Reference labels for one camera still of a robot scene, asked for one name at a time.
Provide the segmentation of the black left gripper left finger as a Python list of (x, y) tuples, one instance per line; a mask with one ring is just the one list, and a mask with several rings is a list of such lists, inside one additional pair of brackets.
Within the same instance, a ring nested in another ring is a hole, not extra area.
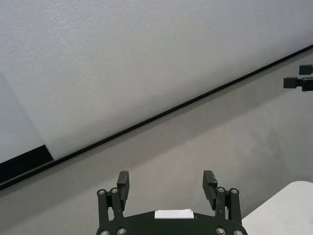
[(123, 217), (129, 188), (129, 172), (121, 171), (117, 179), (116, 187), (111, 188), (109, 191), (105, 189), (97, 191), (99, 220), (109, 220), (109, 208), (112, 208), (114, 218)]

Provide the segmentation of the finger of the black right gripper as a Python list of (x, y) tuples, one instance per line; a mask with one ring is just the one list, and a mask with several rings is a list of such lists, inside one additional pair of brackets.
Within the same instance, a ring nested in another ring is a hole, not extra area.
[(285, 77), (283, 81), (283, 88), (296, 89), (301, 87), (303, 92), (311, 92), (313, 90), (313, 78), (312, 77)]
[(311, 75), (311, 74), (313, 74), (313, 64), (299, 66), (299, 75)]

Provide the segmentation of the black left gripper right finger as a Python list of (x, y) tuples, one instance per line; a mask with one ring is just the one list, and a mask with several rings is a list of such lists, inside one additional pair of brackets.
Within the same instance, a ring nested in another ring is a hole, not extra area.
[(216, 217), (226, 219), (225, 209), (227, 209), (228, 220), (242, 220), (238, 189), (226, 190), (218, 186), (218, 181), (211, 170), (203, 172), (202, 188)]

